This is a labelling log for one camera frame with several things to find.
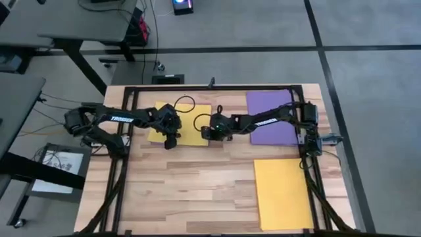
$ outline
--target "wooden tabletop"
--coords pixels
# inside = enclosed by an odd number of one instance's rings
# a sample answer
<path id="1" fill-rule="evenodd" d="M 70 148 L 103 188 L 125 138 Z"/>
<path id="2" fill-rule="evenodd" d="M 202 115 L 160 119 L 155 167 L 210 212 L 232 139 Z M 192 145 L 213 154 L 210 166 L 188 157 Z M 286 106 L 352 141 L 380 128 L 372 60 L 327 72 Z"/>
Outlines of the wooden tabletop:
<path id="1" fill-rule="evenodd" d="M 305 100 L 318 106 L 319 133 L 328 134 L 330 125 L 319 85 L 302 87 Z M 104 105 L 121 108 L 123 91 L 124 86 L 109 86 Z M 227 116 L 247 113 L 246 91 L 140 92 L 138 108 L 153 107 L 156 101 L 173 103 L 185 94 L 196 103 L 211 104 L 213 113 L 219 104 Z M 104 122 L 101 127 L 116 132 L 117 123 Z M 249 136 L 241 135 L 234 135 L 231 142 L 211 141 L 208 147 L 178 146 L 166 151 L 162 145 L 148 142 L 148 133 L 149 129 L 134 128 L 119 234 L 127 229 L 134 234 L 262 232 L 253 160 L 299 159 L 296 147 L 251 145 Z M 323 149 L 336 153 L 334 147 Z M 318 160 L 328 201 L 354 227 L 338 159 L 324 153 Z M 101 206 L 110 163 L 108 157 L 91 158 L 75 231 L 85 227 Z M 316 204 L 322 223 L 320 206 Z M 113 210 L 111 207 L 107 230 L 111 229 Z"/>

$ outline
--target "yellow paper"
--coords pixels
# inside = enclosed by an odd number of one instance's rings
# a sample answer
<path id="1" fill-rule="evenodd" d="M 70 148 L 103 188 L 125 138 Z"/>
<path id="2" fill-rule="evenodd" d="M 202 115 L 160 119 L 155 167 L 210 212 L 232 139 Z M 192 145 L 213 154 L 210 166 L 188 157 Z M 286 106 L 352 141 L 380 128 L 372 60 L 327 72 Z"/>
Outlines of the yellow paper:
<path id="1" fill-rule="evenodd" d="M 166 105 L 166 102 L 157 101 L 155 103 L 155 108 L 160 109 L 162 106 Z M 191 109 L 192 104 L 177 103 L 177 110 L 179 111 L 188 111 Z M 197 115 L 201 113 L 210 114 L 212 112 L 212 106 L 210 105 L 196 105 L 194 110 L 189 113 L 177 113 L 180 116 L 182 121 L 182 128 L 178 132 L 182 135 L 181 138 L 177 138 L 178 145 L 203 145 L 206 146 L 209 144 L 208 140 L 202 138 L 201 133 L 196 131 L 193 127 L 193 121 Z M 196 127 L 200 129 L 202 126 L 209 126 L 209 116 L 200 116 L 196 120 Z M 161 133 L 158 133 L 154 129 L 151 129 L 147 140 L 150 142 L 165 142 L 166 137 Z"/>
<path id="2" fill-rule="evenodd" d="M 313 228 L 300 159 L 254 160 L 262 230 Z"/>

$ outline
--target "white paper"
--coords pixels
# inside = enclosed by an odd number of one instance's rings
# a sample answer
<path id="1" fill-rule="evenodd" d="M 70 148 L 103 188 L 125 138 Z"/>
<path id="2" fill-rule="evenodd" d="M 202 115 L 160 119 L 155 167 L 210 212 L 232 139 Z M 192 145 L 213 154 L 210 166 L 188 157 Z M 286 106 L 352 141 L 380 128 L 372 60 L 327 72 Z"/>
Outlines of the white paper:
<path id="1" fill-rule="evenodd" d="M 60 169 L 61 167 L 63 171 L 78 174 L 83 158 L 84 154 L 81 153 L 55 152 L 48 150 L 43 159 L 43 164 L 57 169 Z M 35 180 L 35 183 L 32 186 L 32 191 L 71 194 L 73 188 L 52 184 L 42 180 Z"/>

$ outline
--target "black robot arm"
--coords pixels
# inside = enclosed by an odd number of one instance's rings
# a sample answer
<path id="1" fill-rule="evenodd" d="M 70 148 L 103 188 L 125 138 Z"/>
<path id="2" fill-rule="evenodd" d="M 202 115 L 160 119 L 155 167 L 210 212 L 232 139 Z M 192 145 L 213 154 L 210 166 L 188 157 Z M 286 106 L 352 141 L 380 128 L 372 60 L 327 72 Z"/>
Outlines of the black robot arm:
<path id="1" fill-rule="evenodd" d="M 93 115 L 93 119 L 89 119 L 87 114 Z M 176 138 L 180 137 L 178 129 L 182 126 L 176 110 L 169 104 L 160 109 L 125 111 L 108 108 L 98 103 L 83 103 L 81 107 L 67 112 L 64 119 L 64 127 L 69 134 L 85 136 L 106 145 L 110 155 L 125 155 L 127 151 L 119 135 L 109 134 L 98 127 L 102 122 L 125 122 L 138 128 L 154 128 L 166 136 L 165 149 L 171 149 L 177 145 Z"/>
<path id="2" fill-rule="evenodd" d="M 301 120 L 295 118 L 294 109 L 300 109 Z M 233 134 L 249 134 L 260 126 L 284 121 L 298 128 L 304 128 L 306 150 L 309 155 L 321 155 L 322 142 L 317 131 L 317 106 L 312 103 L 292 102 L 256 115 L 231 115 L 229 118 L 222 115 L 221 105 L 216 111 L 217 113 L 210 116 L 210 126 L 201 127 L 203 139 L 222 141 L 226 138 L 230 141 Z"/>

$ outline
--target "purple mat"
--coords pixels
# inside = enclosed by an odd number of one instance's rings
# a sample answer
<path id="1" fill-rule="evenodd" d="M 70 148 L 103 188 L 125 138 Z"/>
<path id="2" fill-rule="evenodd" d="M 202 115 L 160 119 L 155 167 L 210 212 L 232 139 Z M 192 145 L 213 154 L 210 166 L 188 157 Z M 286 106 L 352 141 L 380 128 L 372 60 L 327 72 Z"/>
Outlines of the purple mat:
<path id="1" fill-rule="evenodd" d="M 247 92 L 247 107 L 250 115 L 274 109 L 291 102 L 288 90 L 274 92 Z M 287 122 L 275 122 L 257 128 L 250 134 L 253 145 L 296 145 L 295 129 Z"/>

